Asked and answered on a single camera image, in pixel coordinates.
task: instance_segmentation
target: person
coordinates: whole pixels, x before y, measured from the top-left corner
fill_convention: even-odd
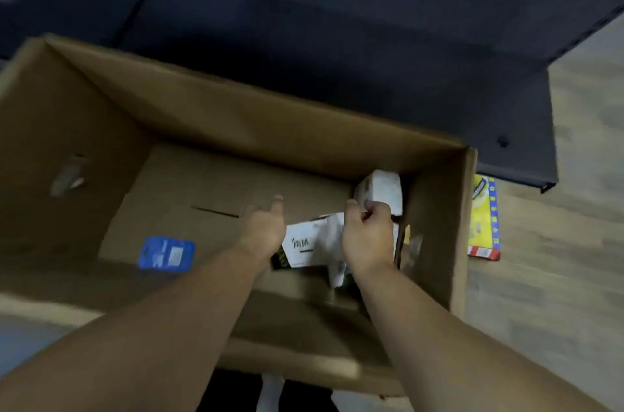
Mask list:
[[[366,208],[347,201],[343,253],[415,410],[604,410],[435,303],[393,263],[389,207]],[[280,196],[268,211],[250,209],[229,249],[23,363],[0,381],[0,410],[195,410],[254,278],[284,239],[283,212]]]

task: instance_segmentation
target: large brown cardboard box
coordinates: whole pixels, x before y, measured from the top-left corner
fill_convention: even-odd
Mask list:
[[[447,135],[48,36],[0,76],[0,163],[2,292],[119,308],[172,277],[135,267],[144,236],[192,240],[200,262],[247,203],[282,193],[301,221],[384,169],[419,240],[411,278],[463,316],[476,152]],[[83,184],[59,196],[74,170]],[[401,394],[362,307],[323,275],[263,272],[220,365]]]

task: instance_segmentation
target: blue package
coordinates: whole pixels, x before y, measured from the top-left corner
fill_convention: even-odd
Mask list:
[[[165,236],[148,236],[138,259],[141,269],[187,272],[193,265],[195,244]]]

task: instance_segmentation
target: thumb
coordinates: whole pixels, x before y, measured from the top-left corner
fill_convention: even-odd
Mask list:
[[[271,213],[275,215],[284,216],[284,197],[281,195],[275,195],[273,203],[271,204]]]
[[[344,226],[352,226],[362,224],[362,208],[356,199],[347,200],[347,206],[344,209]]]

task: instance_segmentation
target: cardboard box flap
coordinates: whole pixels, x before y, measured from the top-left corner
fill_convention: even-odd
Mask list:
[[[0,251],[95,256],[150,146],[84,75],[29,39],[0,76]],[[52,196],[68,170],[84,183]]]
[[[403,220],[411,233],[410,245],[401,251],[401,265],[408,269],[401,270],[459,318],[464,318],[476,165],[477,151],[468,148],[422,171],[407,189]]]
[[[178,139],[343,180],[415,172],[453,137],[339,110],[70,39],[46,41],[137,120]]]

